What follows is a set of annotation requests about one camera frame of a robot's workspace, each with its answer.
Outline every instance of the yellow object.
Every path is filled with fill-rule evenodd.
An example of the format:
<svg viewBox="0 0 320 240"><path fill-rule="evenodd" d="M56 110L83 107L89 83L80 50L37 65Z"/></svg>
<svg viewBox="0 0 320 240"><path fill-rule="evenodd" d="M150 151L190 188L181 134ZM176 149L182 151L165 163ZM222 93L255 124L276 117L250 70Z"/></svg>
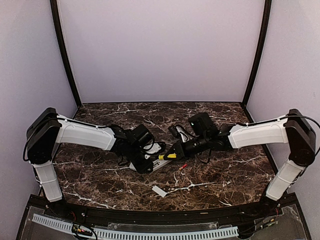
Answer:
<svg viewBox="0 0 320 240"><path fill-rule="evenodd" d="M164 156L165 155L159 155L159 160L163 160ZM167 158L168 159L175 159L175 158L177 158L177 154L175 154L175 153L169 154Z"/></svg>

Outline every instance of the lavender wall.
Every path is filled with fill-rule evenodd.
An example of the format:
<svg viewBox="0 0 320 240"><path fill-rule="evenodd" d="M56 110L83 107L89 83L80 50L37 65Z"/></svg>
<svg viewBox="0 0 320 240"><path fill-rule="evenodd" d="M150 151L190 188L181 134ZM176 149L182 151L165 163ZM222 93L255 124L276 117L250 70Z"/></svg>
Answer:
<svg viewBox="0 0 320 240"><path fill-rule="evenodd" d="M72 117L76 105L48 0L1 1L0 33L0 239L13 240L39 190L22 160L26 130L47 107Z"/></svg>
<svg viewBox="0 0 320 240"><path fill-rule="evenodd" d="M83 102L241 101L257 0L60 0Z"/></svg>
<svg viewBox="0 0 320 240"><path fill-rule="evenodd" d="M265 47L248 110L256 121L297 108L320 122L320 2L273 1ZM318 139L320 131L314 126ZM269 146L278 166L289 148ZM293 185L310 228L320 236L320 159Z"/></svg>

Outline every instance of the marble tabletop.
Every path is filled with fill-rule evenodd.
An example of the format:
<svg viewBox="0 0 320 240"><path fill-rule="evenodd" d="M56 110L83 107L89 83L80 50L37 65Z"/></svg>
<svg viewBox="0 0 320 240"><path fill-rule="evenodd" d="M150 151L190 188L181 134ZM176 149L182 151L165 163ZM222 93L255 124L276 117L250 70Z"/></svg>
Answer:
<svg viewBox="0 0 320 240"><path fill-rule="evenodd" d="M176 141L168 131L181 124L192 131L188 118L207 112L221 127L247 122L239 103L131 102L88 103L75 119L97 125L116 124L132 129L144 124L156 141ZM208 152L200 158L205 161ZM260 145L232 151L214 151L208 164L198 159L170 162L150 174L139 174L119 158L98 148L63 143L54 167L65 199L85 206L135 211L184 211L221 208L256 202L274 172ZM152 188L158 186L165 197Z"/></svg>

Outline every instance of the black plastic edge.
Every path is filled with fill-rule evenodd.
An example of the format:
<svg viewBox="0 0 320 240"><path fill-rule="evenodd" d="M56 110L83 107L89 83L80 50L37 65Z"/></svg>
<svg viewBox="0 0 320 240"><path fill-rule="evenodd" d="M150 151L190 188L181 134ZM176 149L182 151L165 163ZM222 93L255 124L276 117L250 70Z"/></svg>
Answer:
<svg viewBox="0 0 320 240"><path fill-rule="evenodd" d="M29 209L30 209L30 204L29 204L29 201L24 209L24 212L23 212L23 215L22 215L22 219L21 219L21 223L19 225L19 228L18 228L18 232L16 234L16 238L15 240L20 240L21 237L22 237L22 233L23 233L23 230L24 230L24 227L25 227L25 222L27 220L27 216L28 216L28 213L29 213Z"/></svg>
<svg viewBox="0 0 320 240"><path fill-rule="evenodd" d="M310 231L309 231L309 228L308 228L308 225L307 225L307 221L305 219L305 215L302 212L302 208L301 208L301 205L300 205L298 199L297 199L295 205L296 205L296 208L298 209L298 213L299 213L299 216L300 216L300 219L301 219L301 222L302 222L302 226L303 226L303 229L304 229L304 233L305 233L306 239L307 240L312 240L311 234L310 234Z"/></svg>
<svg viewBox="0 0 320 240"><path fill-rule="evenodd" d="M221 103L241 104L240 101L105 101L105 102L84 102L83 104L123 104L123 103Z"/></svg>
<svg viewBox="0 0 320 240"><path fill-rule="evenodd" d="M250 122L250 123L253 123L254 120L253 120L253 118L251 117L251 114L249 113L247 107L246 107L242 102L240 103L240 106L241 106L241 108L243 109L243 112L244 112L245 116L248 118L249 122ZM269 160L269 162L270 162L270 165L271 165L274 173L277 174L278 168L277 168L277 165L276 165L276 163L275 163L274 158L273 158L272 155L271 155L271 152L270 152L268 146L267 146L266 144L262 144L261 146L262 146L262 148L263 148L263 151L264 151L266 157L268 158L268 160Z"/></svg>
<svg viewBox="0 0 320 240"><path fill-rule="evenodd" d="M270 17L270 12L271 12L271 3L272 3L272 0L265 0L265 2L264 2L264 9L263 9L263 16L262 16L262 23L261 23L261 29L260 29L260 34L259 34L259 40L258 40L258 44L257 44L256 51L255 51L255 56L254 56L254 60L253 60L253 65L252 65L249 81L246 86L246 90L245 90L244 97L242 100L242 103L244 104L244 106L247 106L247 104L248 104L252 89L255 84L262 52L264 50L264 45L265 45L265 40L266 40L266 35L267 35L267 30L268 30L269 17Z"/></svg>
<svg viewBox="0 0 320 240"><path fill-rule="evenodd" d="M51 12L52 12L52 18L53 18L53 24L54 24L54 29L55 29L55 34L56 34L56 39L58 41L59 49L60 49L60 54L64 66L64 70L66 73L66 76L68 78L68 82L72 91L72 95L74 98L74 101L79 108L82 103L80 100L79 92L76 86L75 78L72 74L68 54L67 54L67 49L66 49L66 44L62 32L62 27L61 27L61 22L60 22L60 17L59 17L59 10L58 10L58 3L57 0L50 0L50 5L51 5Z"/></svg>
<svg viewBox="0 0 320 240"><path fill-rule="evenodd" d="M45 214L55 216L50 209L46 208L48 201L36 195L30 195L29 201L26 206L26 212L30 206L44 209ZM105 226L109 223L123 223L123 224L137 224L137 225L184 225L184 224L199 224L199 223L212 223L218 222L220 226L232 225L232 226L244 226L252 224L256 217L243 217L238 213L243 212L246 209L255 208L259 204L258 202L230 206L223 208L210 208L203 210L189 210L189 211L132 211L132 210L115 210L99 207L82 206L73 203L67 203L67 206L72 209L76 215L86 213L83 219L87 225L90 226ZM281 207L290 206L296 204L298 212L302 219L303 227L305 228L308 239L310 233L301 211L301 207L295 193L285 195L280 200ZM27 215L25 215L20 223L18 236L22 234L23 227L25 225Z"/></svg>

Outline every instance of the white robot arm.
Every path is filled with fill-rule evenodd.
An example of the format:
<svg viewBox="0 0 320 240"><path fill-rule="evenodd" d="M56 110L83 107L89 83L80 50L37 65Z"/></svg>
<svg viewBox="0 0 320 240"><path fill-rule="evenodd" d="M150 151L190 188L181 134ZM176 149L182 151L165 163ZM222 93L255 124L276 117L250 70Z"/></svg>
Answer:
<svg viewBox="0 0 320 240"><path fill-rule="evenodd" d="M205 150L229 151L251 145L270 143L289 143L291 153L275 178L267 186L262 200L277 202L306 167L315 160L316 134L297 109L275 119L234 124L219 130L205 112L198 113L188 121L196 135L187 142L177 137L175 126L171 126L173 136L180 138L164 155L165 160L170 154L176 159L189 158Z"/></svg>
<svg viewBox="0 0 320 240"><path fill-rule="evenodd" d="M54 108L47 108L29 127L26 135L23 159L33 165L50 202L63 198L52 163L58 144L79 144L111 151L126 157L140 174L152 172L154 163L149 155L164 150L142 124L133 130L117 125L98 126L58 115Z"/></svg>

